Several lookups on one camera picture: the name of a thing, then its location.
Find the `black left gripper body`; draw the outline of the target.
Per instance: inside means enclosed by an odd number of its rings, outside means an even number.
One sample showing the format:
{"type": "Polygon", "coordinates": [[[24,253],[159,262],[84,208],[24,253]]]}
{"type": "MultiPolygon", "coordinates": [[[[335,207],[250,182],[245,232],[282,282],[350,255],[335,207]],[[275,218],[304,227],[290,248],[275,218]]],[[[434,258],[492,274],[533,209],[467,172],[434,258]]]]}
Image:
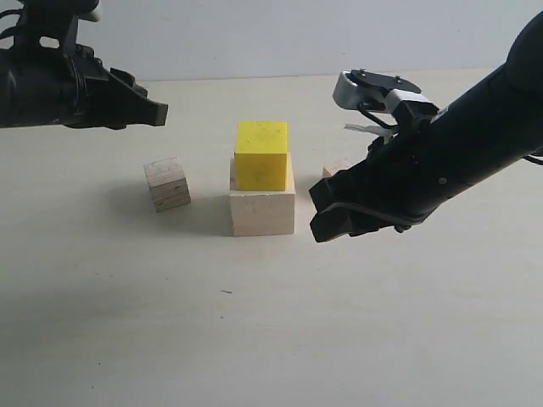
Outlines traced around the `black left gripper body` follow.
{"type": "Polygon", "coordinates": [[[64,54],[41,43],[1,51],[1,127],[63,125],[74,129],[108,125],[102,85],[108,74],[93,51],[64,54]]]}

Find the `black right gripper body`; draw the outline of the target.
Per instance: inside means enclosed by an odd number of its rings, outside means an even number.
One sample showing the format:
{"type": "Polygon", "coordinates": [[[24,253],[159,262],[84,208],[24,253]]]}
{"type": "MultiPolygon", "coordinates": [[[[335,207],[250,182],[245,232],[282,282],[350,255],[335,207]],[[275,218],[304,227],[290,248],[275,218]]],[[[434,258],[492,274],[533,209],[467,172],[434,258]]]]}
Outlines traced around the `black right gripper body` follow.
{"type": "Polygon", "coordinates": [[[458,189],[458,130],[417,122],[396,126],[370,144],[367,156],[351,167],[364,167],[364,206],[395,217],[410,228],[428,217],[458,189]]]}

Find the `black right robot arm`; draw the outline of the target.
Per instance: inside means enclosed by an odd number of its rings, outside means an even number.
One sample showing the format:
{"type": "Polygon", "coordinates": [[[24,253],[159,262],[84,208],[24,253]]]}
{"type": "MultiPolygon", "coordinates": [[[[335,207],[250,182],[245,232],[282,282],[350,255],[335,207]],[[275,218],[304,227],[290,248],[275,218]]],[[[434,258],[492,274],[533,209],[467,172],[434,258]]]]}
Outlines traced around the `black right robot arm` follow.
{"type": "Polygon", "coordinates": [[[397,75],[340,73],[333,101],[378,123],[358,164],[310,190],[319,243],[423,223],[440,205],[506,167],[542,157],[542,18],[520,31],[503,64],[444,107],[397,75]]]}

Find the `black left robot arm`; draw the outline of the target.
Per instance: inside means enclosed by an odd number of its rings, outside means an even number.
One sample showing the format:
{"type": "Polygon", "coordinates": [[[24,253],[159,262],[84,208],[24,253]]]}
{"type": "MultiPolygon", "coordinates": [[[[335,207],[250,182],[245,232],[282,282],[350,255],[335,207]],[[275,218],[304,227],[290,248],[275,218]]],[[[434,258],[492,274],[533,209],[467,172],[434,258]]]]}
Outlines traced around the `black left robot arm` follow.
{"type": "Polygon", "coordinates": [[[169,106],[148,98],[133,75],[106,69],[91,47],[1,51],[1,127],[62,125],[123,130],[164,126],[169,106]]]}

